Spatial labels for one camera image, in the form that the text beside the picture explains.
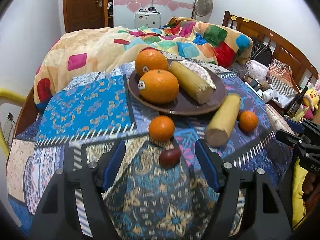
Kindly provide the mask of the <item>peeled pomelo wedge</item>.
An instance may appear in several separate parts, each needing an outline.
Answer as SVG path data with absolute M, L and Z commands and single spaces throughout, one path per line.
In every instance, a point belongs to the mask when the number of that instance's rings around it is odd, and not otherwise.
M 189 70 L 193 71 L 200 78 L 204 79 L 210 85 L 210 87 L 212 87 L 213 90 L 216 90 L 215 83 L 213 82 L 209 72 L 204 67 L 189 61 L 178 61 L 178 62 L 183 64 Z

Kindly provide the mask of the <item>small mandarin orange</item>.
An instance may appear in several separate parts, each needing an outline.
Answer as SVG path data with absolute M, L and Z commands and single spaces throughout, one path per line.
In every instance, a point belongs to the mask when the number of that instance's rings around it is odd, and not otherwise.
M 149 125 L 149 135 L 155 141 L 167 141 L 172 138 L 175 124 L 168 116 L 155 117 Z

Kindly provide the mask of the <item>large orange with sticker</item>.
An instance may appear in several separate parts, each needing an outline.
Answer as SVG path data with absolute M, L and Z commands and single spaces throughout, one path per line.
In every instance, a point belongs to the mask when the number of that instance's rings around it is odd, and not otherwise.
M 151 70 L 138 82 L 140 95 L 153 104 L 165 104 L 174 101 L 179 93 L 177 78 L 167 70 Z

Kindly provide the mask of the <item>dark wine bottle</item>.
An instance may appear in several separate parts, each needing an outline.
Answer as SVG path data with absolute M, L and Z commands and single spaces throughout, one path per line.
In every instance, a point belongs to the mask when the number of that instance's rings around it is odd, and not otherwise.
M 289 116 L 289 117 L 294 117 L 296 112 L 298 111 L 298 109 L 300 108 L 300 105 L 302 104 L 303 102 L 303 97 L 306 93 L 306 91 L 308 90 L 308 85 L 306 85 L 304 87 L 304 89 L 295 95 L 295 97 L 293 98 L 293 100 L 290 102 L 290 104 L 288 105 L 287 109 L 286 109 L 286 114 Z

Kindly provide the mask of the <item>yellow plush toy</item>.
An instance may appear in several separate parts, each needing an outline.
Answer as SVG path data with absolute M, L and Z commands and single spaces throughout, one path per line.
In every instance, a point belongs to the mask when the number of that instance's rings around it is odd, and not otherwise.
M 314 112 L 318 110 L 319 104 L 319 80 L 316 81 L 315 86 L 309 88 L 303 96 L 303 105 L 309 107 L 309 109 Z

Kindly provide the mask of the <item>white pink pillow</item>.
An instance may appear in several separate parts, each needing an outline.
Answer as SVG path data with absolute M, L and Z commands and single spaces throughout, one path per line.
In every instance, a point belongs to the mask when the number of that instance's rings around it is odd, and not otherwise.
M 246 66 L 249 74 L 259 82 L 270 83 L 270 72 L 267 66 L 255 60 L 248 61 Z

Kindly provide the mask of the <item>black bag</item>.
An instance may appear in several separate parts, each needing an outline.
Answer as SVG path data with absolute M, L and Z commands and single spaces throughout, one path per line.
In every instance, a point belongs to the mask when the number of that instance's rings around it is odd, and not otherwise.
M 253 43 L 251 60 L 255 60 L 265 66 L 272 62 L 272 50 L 261 43 Z

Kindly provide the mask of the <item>yellow sugarcane piece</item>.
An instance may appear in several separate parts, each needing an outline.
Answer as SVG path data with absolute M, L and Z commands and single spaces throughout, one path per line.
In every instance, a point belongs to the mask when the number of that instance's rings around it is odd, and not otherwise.
M 172 61 L 169 66 L 169 72 L 177 78 L 180 87 L 198 104 L 203 105 L 209 101 L 214 90 L 193 71 L 178 61 Z

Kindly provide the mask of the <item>dark red plum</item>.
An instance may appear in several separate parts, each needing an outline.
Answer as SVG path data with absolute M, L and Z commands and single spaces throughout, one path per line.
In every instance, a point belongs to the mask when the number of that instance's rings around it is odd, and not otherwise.
M 180 161 L 180 157 L 179 148 L 164 150 L 159 156 L 159 165 L 164 168 L 172 168 Z

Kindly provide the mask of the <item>dark purple plate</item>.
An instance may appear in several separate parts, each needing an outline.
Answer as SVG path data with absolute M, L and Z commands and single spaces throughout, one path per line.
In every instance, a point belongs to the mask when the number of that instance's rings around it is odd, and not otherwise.
M 221 104 L 224 102 L 227 91 L 223 81 L 220 79 L 218 75 L 216 75 L 211 70 L 205 68 L 213 82 L 216 85 L 216 90 L 214 90 L 212 96 L 210 97 L 209 101 L 203 105 L 198 104 L 194 99 L 192 99 L 184 90 L 180 89 L 177 98 L 164 105 L 154 105 L 147 102 L 142 96 L 139 94 L 138 89 L 138 81 L 139 75 L 134 70 L 130 77 L 127 79 L 127 87 L 130 91 L 130 94 L 141 104 L 151 109 L 157 110 L 162 113 L 166 114 L 173 114 L 173 115 L 183 115 L 183 116 L 195 116 L 195 115 L 202 115 L 213 112 L 217 110 Z

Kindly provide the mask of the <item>colourful patchwork blanket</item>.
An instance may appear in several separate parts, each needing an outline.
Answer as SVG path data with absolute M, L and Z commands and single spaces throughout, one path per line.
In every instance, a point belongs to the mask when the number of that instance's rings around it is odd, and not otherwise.
M 48 51 L 36 72 L 34 103 L 42 112 L 72 78 L 91 72 L 109 73 L 151 47 L 228 68 L 234 61 L 249 61 L 253 41 L 237 30 L 185 17 L 173 17 L 161 29 L 114 27 L 66 33 Z

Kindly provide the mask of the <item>standing electric fan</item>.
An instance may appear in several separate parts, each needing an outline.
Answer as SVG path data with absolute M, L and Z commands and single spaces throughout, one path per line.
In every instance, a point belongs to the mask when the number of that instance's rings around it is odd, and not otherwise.
M 214 7 L 214 0 L 194 0 L 193 19 L 208 22 Z

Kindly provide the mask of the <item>white metal case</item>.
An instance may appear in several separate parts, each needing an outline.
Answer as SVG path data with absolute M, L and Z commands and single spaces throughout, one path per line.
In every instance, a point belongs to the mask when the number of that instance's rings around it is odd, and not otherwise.
M 155 7 L 139 9 L 135 13 L 135 29 L 140 27 L 161 28 L 162 14 Z

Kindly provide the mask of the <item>brown wooden door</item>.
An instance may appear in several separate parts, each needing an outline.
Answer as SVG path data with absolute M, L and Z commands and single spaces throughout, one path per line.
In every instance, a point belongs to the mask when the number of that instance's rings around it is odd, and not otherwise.
M 67 33 L 105 26 L 105 0 L 62 0 Z

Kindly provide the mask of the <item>yellow chair frame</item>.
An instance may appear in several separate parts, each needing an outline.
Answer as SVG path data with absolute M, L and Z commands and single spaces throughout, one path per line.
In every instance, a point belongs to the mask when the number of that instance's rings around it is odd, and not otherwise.
M 25 96 L 22 96 L 9 89 L 1 88 L 1 105 L 4 103 L 10 103 L 12 105 L 22 106 L 25 100 Z M 1 118 L 1 120 L 4 121 L 4 124 L 1 124 L 1 149 L 5 156 L 8 157 L 10 149 L 7 144 L 7 139 L 10 138 L 13 126 L 9 119 L 5 120 L 4 118 Z

